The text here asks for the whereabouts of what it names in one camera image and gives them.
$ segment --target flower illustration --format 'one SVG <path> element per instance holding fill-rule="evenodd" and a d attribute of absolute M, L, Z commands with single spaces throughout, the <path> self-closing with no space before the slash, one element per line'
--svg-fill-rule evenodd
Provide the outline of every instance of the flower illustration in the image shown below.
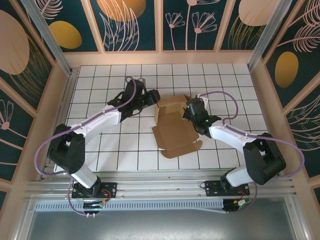
<path fill-rule="evenodd" d="M 14 104 L 10 101 L 8 101 L 5 104 L 5 101 L 0 99 L 0 130 L 9 130 L 10 132 L 26 139 L 27 138 L 26 136 L 23 136 L 22 134 L 14 131 L 10 128 L 10 121 L 11 121 L 13 113 L 14 113 Z M 22 147 L 17 146 L 11 142 L 8 142 L 4 139 L 0 138 L 0 142 L 4 143 L 6 145 L 9 145 L 11 147 L 14 147 L 16 149 L 22 150 Z"/>
<path fill-rule="evenodd" d="M 0 129 L 7 130 L 10 127 L 10 120 L 14 112 L 14 104 L 0 99 Z"/>
<path fill-rule="evenodd" d="M 204 12 L 199 18 L 199 12 L 192 14 L 192 23 L 195 32 L 195 41 L 194 41 L 194 49 L 197 50 L 197 37 L 198 34 L 208 33 L 217 30 L 217 24 L 214 24 L 215 12 L 207 13 Z"/>
<path fill-rule="evenodd" d="M 165 14 L 165 19 L 166 19 L 166 22 L 168 23 L 169 28 L 170 28 L 173 50 L 176 50 L 172 29 L 184 26 L 186 24 L 186 22 L 182 21 L 183 17 L 181 16 L 181 12 L 180 13 L 175 12 L 172 15 L 170 12 L 168 12 Z"/>
<path fill-rule="evenodd" d="M 195 5 L 205 5 L 205 4 L 215 4 L 220 2 L 220 0 L 186 0 L 189 6 Z"/>
<path fill-rule="evenodd" d="M 206 5 L 206 4 L 216 4 L 220 0 L 186 0 L 186 3 L 189 5 L 188 13 L 186 15 L 186 26 L 185 26 L 185 50 L 188 50 L 188 26 L 189 26 L 189 16 L 191 6 L 196 5 Z"/>

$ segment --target wall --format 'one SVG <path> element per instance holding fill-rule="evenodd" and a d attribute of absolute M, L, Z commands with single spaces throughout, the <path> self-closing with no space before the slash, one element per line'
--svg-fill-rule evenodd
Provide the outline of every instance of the wall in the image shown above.
<path fill-rule="evenodd" d="M 297 196 L 311 227 L 320 239 L 320 1 L 298 0 L 253 71 L 269 130 L 274 137 L 295 143 L 305 168 L 293 177 Z M 288 173 L 301 158 L 280 144 Z"/>
<path fill-rule="evenodd" d="M 0 34 L 0 233 L 9 239 L 26 185 L 36 180 L 34 155 L 51 134 L 66 75 L 14 0 L 1 1 Z"/>
<path fill-rule="evenodd" d="M 69 64 L 79 67 L 246 63 L 278 1 L 35 2 Z"/>

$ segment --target dark teal wallpaper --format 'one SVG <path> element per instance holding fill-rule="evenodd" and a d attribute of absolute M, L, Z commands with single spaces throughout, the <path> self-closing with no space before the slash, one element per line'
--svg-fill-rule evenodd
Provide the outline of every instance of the dark teal wallpaper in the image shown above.
<path fill-rule="evenodd" d="M 303 151 L 309 177 L 320 175 L 320 85 L 286 118 L 297 146 Z"/>
<path fill-rule="evenodd" d="M 104 50 L 156 50 L 154 0 L 90 0 Z"/>
<path fill-rule="evenodd" d="M 225 6 L 224 0 L 164 0 L 163 50 L 213 50 Z"/>
<path fill-rule="evenodd" d="M 320 187 L 315 188 L 314 193 L 315 193 L 316 199 L 318 200 L 318 203 L 320 205 Z"/>
<path fill-rule="evenodd" d="M 0 90 L 0 178 L 11 181 L 33 118 Z"/>
<path fill-rule="evenodd" d="M 320 2 L 306 0 L 266 67 L 283 107 L 320 71 Z"/>
<path fill-rule="evenodd" d="M 37 109 L 52 65 L 8 0 L 0 4 L 0 78 Z"/>
<path fill-rule="evenodd" d="M 7 193 L 5 191 L 0 191 L 0 211 L 5 202 L 6 195 Z"/>
<path fill-rule="evenodd" d="M 80 0 L 36 0 L 36 3 L 63 52 L 98 51 Z"/>
<path fill-rule="evenodd" d="M 236 0 L 221 50 L 253 50 L 278 0 Z"/>
<path fill-rule="evenodd" d="M 262 53 L 262 57 L 265 58 L 265 56 L 267 55 L 269 49 L 271 48 L 272 44 L 274 43 L 275 41 L 275 38 L 276 36 L 279 34 L 280 30 L 282 29 L 282 27 L 284 26 L 285 22 L 287 21 L 287 18 L 289 17 L 292 9 L 294 8 L 294 6 L 296 5 L 298 0 L 292 0 L 291 4 L 290 4 L 290 7 L 289 7 L 289 10 L 286 12 L 284 18 L 282 19 L 279 27 L 277 28 L 277 30 L 275 31 L 272 39 L 270 40 L 269 44 L 266 46 L 264 52 Z"/>
<path fill-rule="evenodd" d="M 47 43 L 44 41 L 44 39 L 42 38 L 40 32 L 38 31 L 36 25 L 34 24 L 34 22 L 31 20 L 31 18 L 29 17 L 29 15 L 27 14 L 27 11 L 24 7 L 24 5 L 22 4 L 22 2 L 20 0 L 17 0 L 17 2 L 19 3 L 20 7 L 22 8 L 22 10 L 24 11 L 25 15 L 28 17 L 29 22 L 31 22 L 33 28 L 35 29 L 35 31 L 38 33 L 39 37 L 42 39 L 42 42 L 44 43 L 44 45 L 46 46 L 46 49 L 48 49 L 49 53 L 51 54 L 51 56 L 53 57 L 54 60 L 56 60 L 55 56 L 53 55 L 53 53 L 51 52 L 50 48 L 48 47 Z"/>

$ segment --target beige circle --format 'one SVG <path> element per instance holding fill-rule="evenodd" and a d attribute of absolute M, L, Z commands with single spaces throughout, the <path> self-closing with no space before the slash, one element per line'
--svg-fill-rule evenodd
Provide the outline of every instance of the beige circle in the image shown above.
<path fill-rule="evenodd" d="M 266 25 L 279 0 L 241 0 L 239 18 L 249 26 Z"/>
<path fill-rule="evenodd" d="M 17 75 L 25 70 L 29 61 L 28 36 L 20 23 L 0 10 L 0 69 Z"/>
<path fill-rule="evenodd" d="M 280 55 L 275 64 L 275 82 L 280 88 L 289 87 L 295 80 L 299 68 L 297 56 L 285 51 Z"/>

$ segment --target gold circle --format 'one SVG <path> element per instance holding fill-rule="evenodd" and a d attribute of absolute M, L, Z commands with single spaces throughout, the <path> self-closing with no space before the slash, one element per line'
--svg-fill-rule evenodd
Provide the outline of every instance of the gold circle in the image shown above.
<path fill-rule="evenodd" d="M 241 0 L 239 18 L 248 26 L 266 25 L 279 0 Z"/>
<path fill-rule="evenodd" d="M 289 87 L 295 80 L 299 68 L 299 61 L 297 56 L 285 51 L 280 55 L 275 65 L 275 82 L 280 88 Z"/>
<path fill-rule="evenodd" d="M 49 26 L 58 44 L 66 49 L 76 49 L 82 44 L 80 32 L 66 21 L 55 21 Z"/>
<path fill-rule="evenodd" d="M 0 10 L 0 69 L 8 74 L 22 73 L 29 62 L 28 35 L 10 14 Z"/>
<path fill-rule="evenodd" d="M 132 9 L 136 18 L 140 17 L 146 9 L 146 0 L 97 0 L 100 9 L 105 15 L 120 22 L 130 19 L 130 17 L 126 17 L 127 13 L 123 2 L 128 10 Z"/>

